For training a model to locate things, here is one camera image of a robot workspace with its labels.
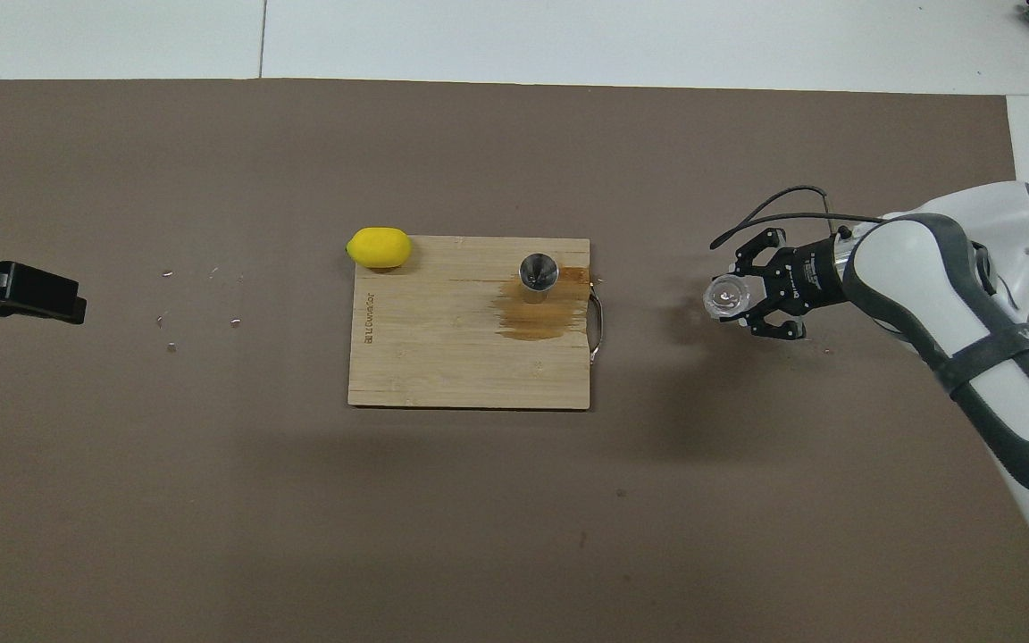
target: wooden cutting board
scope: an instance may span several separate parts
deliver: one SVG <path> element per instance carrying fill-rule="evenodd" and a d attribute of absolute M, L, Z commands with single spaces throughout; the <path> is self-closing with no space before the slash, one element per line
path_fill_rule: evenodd
<path fill-rule="evenodd" d="M 531 303 L 527 255 L 559 282 Z M 400 267 L 355 267 L 348 403 L 589 408 L 589 240 L 412 236 Z"/>

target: brown liquid stain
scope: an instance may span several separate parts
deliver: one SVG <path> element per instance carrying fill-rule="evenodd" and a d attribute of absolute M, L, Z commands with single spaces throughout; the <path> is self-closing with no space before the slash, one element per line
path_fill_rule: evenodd
<path fill-rule="evenodd" d="M 528 292 L 514 274 L 503 281 L 491 305 L 498 309 L 499 334 L 512 341 L 551 341 L 568 330 L 586 328 L 586 301 L 590 297 L 590 272 L 584 267 L 560 267 L 559 282 L 538 303 L 528 301 Z"/>

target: yellow lemon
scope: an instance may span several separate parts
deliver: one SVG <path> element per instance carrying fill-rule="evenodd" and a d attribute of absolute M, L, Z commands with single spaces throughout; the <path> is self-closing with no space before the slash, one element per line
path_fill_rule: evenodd
<path fill-rule="evenodd" d="M 412 256 L 412 240 L 399 227 L 364 227 L 348 241 L 348 256 L 363 267 L 396 267 Z"/>

